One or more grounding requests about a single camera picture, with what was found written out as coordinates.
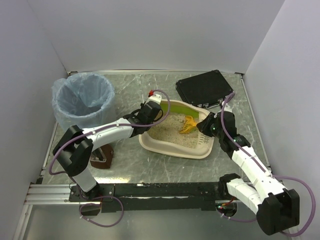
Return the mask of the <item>orange litter scoop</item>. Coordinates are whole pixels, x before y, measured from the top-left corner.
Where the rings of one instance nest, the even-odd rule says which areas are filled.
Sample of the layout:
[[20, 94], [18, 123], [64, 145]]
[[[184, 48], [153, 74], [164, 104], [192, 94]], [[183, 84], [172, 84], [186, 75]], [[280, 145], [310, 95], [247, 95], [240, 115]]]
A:
[[186, 115], [184, 118], [182, 129], [179, 130], [178, 132], [180, 134], [189, 134], [196, 130], [197, 130], [197, 122], [192, 116]]

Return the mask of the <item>beige green litter box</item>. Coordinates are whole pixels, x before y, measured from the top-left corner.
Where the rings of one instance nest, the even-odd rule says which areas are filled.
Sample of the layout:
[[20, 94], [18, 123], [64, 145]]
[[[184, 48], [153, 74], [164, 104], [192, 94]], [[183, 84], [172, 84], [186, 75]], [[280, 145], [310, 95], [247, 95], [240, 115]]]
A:
[[140, 145], [151, 152], [166, 156], [203, 159], [213, 148], [214, 138], [193, 128], [188, 133], [180, 133], [185, 117], [191, 116], [196, 123], [203, 121], [210, 111], [179, 100], [171, 100], [167, 118], [147, 132], [141, 134]]

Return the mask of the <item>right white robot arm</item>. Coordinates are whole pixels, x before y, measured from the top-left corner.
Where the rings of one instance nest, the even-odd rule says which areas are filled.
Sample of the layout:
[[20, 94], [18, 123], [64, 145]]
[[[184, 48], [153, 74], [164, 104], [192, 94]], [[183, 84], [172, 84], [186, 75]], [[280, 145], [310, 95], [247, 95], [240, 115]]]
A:
[[222, 176], [219, 179], [219, 191], [223, 197], [235, 197], [245, 204], [268, 236], [300, 223], [298, 193], [294, 189], [287, 189], [263, 165], [249, 141], [237, 132], [232, 112], [210, 113], [196, 127], [205, 136], [218, 139], [220, 148], [250, 181], [244, 182], [235, 173]]

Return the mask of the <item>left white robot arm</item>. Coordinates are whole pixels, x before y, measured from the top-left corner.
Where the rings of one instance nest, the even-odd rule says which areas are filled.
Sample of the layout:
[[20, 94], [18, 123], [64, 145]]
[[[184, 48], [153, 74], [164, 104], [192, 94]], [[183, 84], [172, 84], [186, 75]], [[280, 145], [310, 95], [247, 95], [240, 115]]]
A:
[[53, 158], [89, 198], [98, 195], [99, 184], [88, 169], [92, 152], [112, 142], [147, 132], [162, 113], [160, 101], [149, 100], [122, 118], [92, 128], [71, 126], [53, 150]]

